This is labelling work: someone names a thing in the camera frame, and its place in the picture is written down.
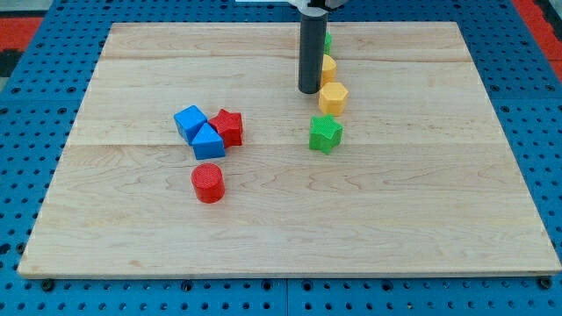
wood grain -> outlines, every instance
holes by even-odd
[[[480,277],[561,270],[453,23],[329,26],[341,146],[307,149],[295,24],[115,24],[19,272],[44,278]],[[204,205],[173,113],[240,111]]]

toy block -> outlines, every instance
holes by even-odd
[[[322,61],[322,79],[320,86],[323,87],[326,83],[332,83],[335,81],[335,71],[337,69],[337,64],[334,59],[328,55],[324,55],[324,60]]]
[[[332,34],[326,32],[326,38],[324,39],[324,54],[330,55],[330,49],[332,47]]]
[[[318,107],[324,114],[340,116],[348,101],[348,90],[341,83],[326,83],[320,89]]]
[[[224,157],[225,147],[220,135],[208,124],[204,123],[191,142],[195,158],[198,160]]]
[[[329,154],[342,140],[343,126],[334,120],[332,114],[312,117],[308,147]]]
[[[199,128],[207,121],[207,117],[196,106],[192,105],[187,109],[180,111],[174,115],[177,131],[189,145],[197,135]]]
[[[225,143],[225,148],[242,145],[242,115],[220,110],[219,114],[209,119],[211,125]]]
[[[219,166],[204,163],[191,172],[191,184],[197,199],[203,203],[215,203],[225,195],[225,183]]]

blue cube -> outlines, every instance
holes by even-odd
[[[191,145],[201,126],[207,122],[207,117],[196,105],[192,105],[176,113],[174,120],[179,134]]]
[[[208,124],[204,123],[191,143],[197,160],[224,157],[225,145],[222,137]]]

yellow hexagonal block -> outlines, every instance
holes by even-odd
[[[326,83],[320,89],[318,107],[324,114],[340,116],[348,101],[349,91],[341,83]]]
[[[335,81],[335,71],[337,70],[337,64],[334,59],[328,55],[324,55],[324,60],[322,61],[322,79],[320,86],[323,87],[326,83],[332,83]]]

red surface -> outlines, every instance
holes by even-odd
[[[220,110],[219,114],[209,119],[215,131],[222,137],[225,148],[242,145],[242,115]]]
[[[225,195],[225,183],[219,166],[204,163],[191,172],[191,183],[197,199],[203,203],[214,203]]]
[[[0,51],[25,51],[43,18],[0,18]]]
[[[535,41],[543,50],[546,59],[551,62],[558,79],[562,81],[562,42],[554,35],[552,25],[543,18],[542,9],[533,0],[513,0],[513,4],[527,24]]]

